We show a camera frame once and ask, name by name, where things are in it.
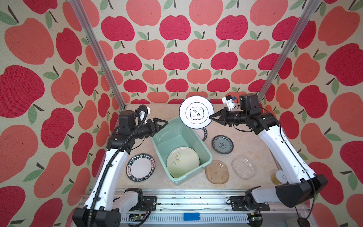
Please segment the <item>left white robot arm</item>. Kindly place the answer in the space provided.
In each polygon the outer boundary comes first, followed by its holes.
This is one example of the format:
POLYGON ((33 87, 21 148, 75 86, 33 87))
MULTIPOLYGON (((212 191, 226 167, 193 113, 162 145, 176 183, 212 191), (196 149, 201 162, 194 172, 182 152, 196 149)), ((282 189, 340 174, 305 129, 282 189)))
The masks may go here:
POLYGON ((142 189, 128 188, 117 199, 114 194, 135 140, 153 137, 167 124, 165 120, 153 118, 138 125, 125 123, 115 127, 94 189, 83 208, 76 208, 72 215, 77 227, 118 227, 122 217, 132 210, 145 210, 150 215, 151 204, 145 202, 142 189))

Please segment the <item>cream plate with flower sprig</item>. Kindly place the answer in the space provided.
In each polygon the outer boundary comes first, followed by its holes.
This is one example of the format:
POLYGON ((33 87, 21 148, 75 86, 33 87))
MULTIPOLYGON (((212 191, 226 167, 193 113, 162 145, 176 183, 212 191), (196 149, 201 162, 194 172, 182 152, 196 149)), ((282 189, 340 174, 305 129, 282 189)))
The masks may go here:
POLYGON ((180 178, 199 167, 199 156, 191 148, 179 147, 170 153, 166 166, 173 178, 180 178))

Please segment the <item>white plate dark lettered rim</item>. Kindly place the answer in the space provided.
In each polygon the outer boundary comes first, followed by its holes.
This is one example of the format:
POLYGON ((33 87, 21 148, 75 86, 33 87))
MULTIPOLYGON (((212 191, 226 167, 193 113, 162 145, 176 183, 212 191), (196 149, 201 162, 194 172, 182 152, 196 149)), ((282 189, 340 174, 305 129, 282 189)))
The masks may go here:
POLYGON ((200 133, 200 138, 205 141, 208 137, 208 131, 206 130, 206 128, 202 128, 201 129, 201 133, 200 133))

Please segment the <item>white plate teal cloud outline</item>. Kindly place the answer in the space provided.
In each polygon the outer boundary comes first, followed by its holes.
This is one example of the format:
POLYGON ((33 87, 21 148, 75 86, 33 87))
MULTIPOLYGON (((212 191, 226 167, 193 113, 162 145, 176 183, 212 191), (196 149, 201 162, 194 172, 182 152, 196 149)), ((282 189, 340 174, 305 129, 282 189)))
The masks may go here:
POLYGON ((189 128, 202 129, 210 125, 209 118, 215 113, 212 103, 202 96, 186 98, 180 105, 179 117, 189 128))

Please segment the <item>mint green plastic bin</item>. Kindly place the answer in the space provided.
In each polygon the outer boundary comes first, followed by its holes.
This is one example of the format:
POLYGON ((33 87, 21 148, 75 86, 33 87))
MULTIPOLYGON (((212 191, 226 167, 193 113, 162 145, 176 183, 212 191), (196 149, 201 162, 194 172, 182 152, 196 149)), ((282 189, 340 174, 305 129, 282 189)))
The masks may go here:
POLYGON ((175 185, 182 184, 195 177, 213 160, 211 152, 197 132, 185 126, 178 117, 170 120, 165 128, 151 138, 151 142, 167 177, 175 185), (166 162, 170 153, 179 147, 188 147, 195 150, 199 156, 199 167, 180 178, 173 178, 167 170, 166 162))

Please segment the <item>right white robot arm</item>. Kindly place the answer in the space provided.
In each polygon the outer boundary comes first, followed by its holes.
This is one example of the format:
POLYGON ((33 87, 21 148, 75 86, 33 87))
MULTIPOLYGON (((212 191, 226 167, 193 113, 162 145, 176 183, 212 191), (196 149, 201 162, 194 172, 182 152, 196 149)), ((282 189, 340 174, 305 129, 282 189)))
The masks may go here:
MULTIPOLYGON (((247 190, 243 202, 246 209, 254 211, 266 202, 280 202, 288 208, 293 208, 313 199, 328 184, 324 175, 315 174, 297 154, 273 114, 261 113, 259 107, 247 111, 229 111, 225 107, 210 118, 230 127, 247 125, 268 146, 285 176, 285 180, 273 188, 257 186, 247 190)), ((166 128, 151 138, 151 142, 167 176, 175 184, 187 179, 194 172, 191 170, 175 178, 167 170, 165 162, 176 148, 189 147, 197 152, 201 161, 197 170, 211 163, 210 154, 205 151, 206 146, 203 145, 201 138, 194 129, 187 127, 179 118, 170 121, 166 128)))

